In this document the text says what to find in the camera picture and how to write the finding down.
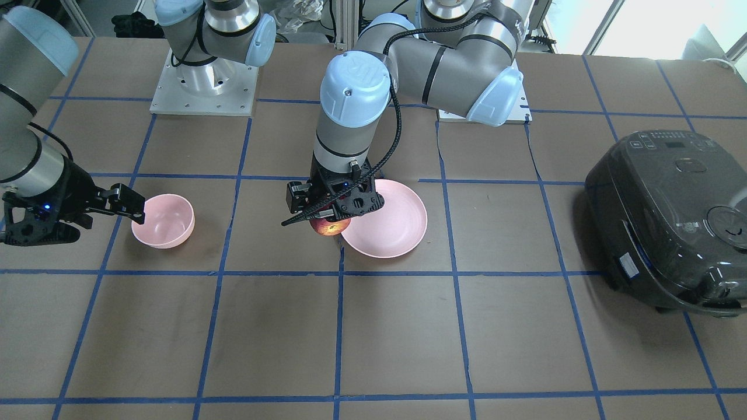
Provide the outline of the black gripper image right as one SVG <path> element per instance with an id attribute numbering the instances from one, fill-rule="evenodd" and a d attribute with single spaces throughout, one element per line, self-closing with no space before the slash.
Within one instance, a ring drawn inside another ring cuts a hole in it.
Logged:
<path id="1" fill-rule="evenodd" d="M 376 212 L 385 204 L 375 185 L 375 173 L 384 164 L 385 159 L 376 165 L 365 159 L 362 165 L 354 164 L 352 169 L 338 173 L 326 169 L 313 157 L 307 182 L 287 184 L 286 202 L 293 216 L 286 221 L 325 219 L 337 222 Z"/>

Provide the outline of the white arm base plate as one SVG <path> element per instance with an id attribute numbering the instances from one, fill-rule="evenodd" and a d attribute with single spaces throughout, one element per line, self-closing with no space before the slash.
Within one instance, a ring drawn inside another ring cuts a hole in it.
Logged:
<path id="1" fill-rule="evenodd" d="M 205 66 L 179 65 L 166 54 L 149 111 L 152 114 L 250 117 L 259 68 L 217 58 Z"/>
<path id="2" fill-rule="evenodd" d="M 438 118 L 446 122 L 471 122 L 499 127 L 509 123 L 524 123 L 531 119 L 531 113 L 523 80 L 509 75 L 497 77 L 489 83 L 466 116 L 438 109 Z"/>

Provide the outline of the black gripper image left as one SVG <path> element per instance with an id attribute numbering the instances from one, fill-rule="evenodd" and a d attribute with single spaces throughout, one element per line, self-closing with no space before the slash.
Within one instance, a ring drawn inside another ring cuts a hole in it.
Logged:
<path id="1" fill-rule="evenodd" d="M 31 197 L 13 192 L 3 195 L 7 220 L 2 244 L 30 247 L 77 242 L 82 229 L 92 228 L 92 213 L 145 223 L 146 198 L 141 194 L 122 183 L 100 188 L 67 157 L 63 164 L 61 177 L 48 191 Z"/>

